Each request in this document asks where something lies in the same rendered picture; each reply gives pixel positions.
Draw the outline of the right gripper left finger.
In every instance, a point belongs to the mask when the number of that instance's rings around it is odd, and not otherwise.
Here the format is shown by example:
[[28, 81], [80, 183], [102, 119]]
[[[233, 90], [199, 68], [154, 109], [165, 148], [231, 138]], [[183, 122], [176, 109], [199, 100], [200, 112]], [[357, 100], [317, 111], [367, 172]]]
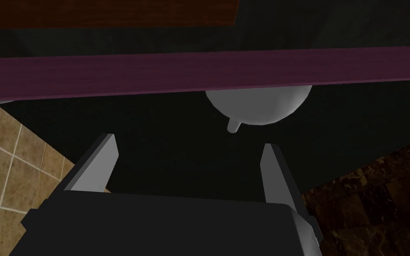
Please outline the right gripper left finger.
[[65, 178], [65, 191], [103, 192], [119, 152], [114, 134], [102, 134]]

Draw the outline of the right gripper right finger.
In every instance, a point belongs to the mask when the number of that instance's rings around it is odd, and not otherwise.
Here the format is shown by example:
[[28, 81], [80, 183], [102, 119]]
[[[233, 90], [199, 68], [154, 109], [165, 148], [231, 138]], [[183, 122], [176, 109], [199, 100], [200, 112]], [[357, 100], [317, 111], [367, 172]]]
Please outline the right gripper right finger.
[[300, 192], [276, 144], [265, 144], [260, 170], [267, 203], [302, 206]]

